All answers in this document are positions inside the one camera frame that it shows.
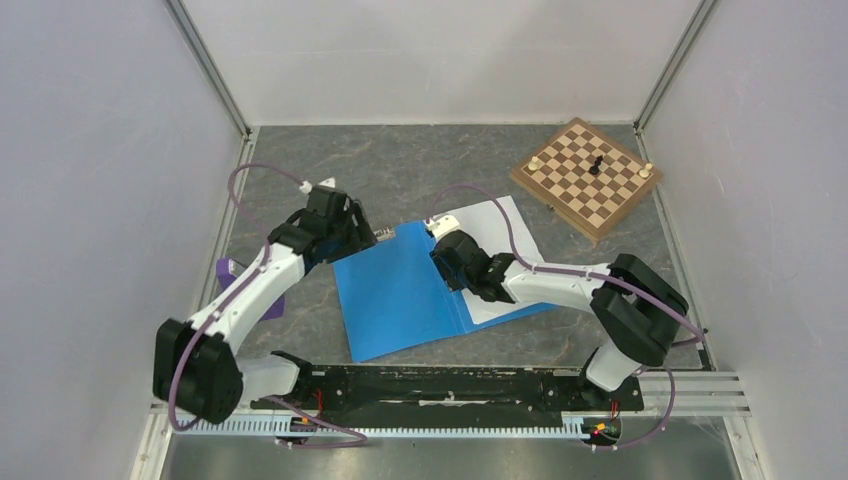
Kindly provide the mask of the white paper sheet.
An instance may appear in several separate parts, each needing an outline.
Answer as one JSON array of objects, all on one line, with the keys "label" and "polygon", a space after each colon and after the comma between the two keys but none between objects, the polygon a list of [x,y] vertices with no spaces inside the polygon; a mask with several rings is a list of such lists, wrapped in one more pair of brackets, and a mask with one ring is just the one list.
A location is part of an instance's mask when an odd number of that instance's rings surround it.
[{"label": "white paper sheet", "polygon": [[[525,260],[543,261],[535,239],[513,198],[509,195],[499,197],[498,202],[509,218],[519,254]],[[488,255],[512,252],[506,222],[500,210],[490,200],[449,210],[447,214],[454,215],[459,220],[461,229],[471,235]],[[544,303],[490,303],[468,290],[455,292],[452,297],[458,305],[462,330],[465,333],[553,309],[553,306]]]}]

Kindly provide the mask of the blue file folder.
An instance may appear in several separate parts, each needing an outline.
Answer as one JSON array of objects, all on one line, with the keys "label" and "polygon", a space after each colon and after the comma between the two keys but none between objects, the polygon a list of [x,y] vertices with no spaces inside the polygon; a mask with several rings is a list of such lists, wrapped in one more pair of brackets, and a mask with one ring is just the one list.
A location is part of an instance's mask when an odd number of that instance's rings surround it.
[{"label": "blue file folder", "polygon": [[394,233],[333,264],[351,357],[357,363],[554,308],[489,303],[468,291],[451,292],[430,259],[435,242],[424,223],[404,223]]}]

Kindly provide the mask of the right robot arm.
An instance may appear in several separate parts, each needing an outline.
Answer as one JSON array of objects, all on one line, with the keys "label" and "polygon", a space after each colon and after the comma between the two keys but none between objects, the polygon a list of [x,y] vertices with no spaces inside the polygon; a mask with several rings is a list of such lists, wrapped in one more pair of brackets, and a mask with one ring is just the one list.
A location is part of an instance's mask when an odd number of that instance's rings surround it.
[{"label": "right robot arm", "polygon": [[660,367],[689,310],[687,300],[641,259],[620,254],[610,264],[571,266],[489,255],[463,230],[438,234],[430,257],[451,291],[499,304],[543,303],[595,315],[608,335],[577,382],[591,408],[612,401],[641,367]]}]

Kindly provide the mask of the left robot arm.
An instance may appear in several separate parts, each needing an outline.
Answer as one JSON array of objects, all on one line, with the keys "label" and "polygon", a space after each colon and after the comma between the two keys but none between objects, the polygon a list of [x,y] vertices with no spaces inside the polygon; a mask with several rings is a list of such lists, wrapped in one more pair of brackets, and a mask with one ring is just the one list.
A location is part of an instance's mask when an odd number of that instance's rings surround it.
[{"label": "left robot arm", "polygon": [[247,334],[287,290],[316,266],[375,246],[360,201],[326,185],[273,229],[246,270],[189,319],[168,319],[155,338],[153,395],[177,410],[220,424],[242,404],[277,396],[291,408],[314,393],[310,363],[285,353],[240,360]]}]

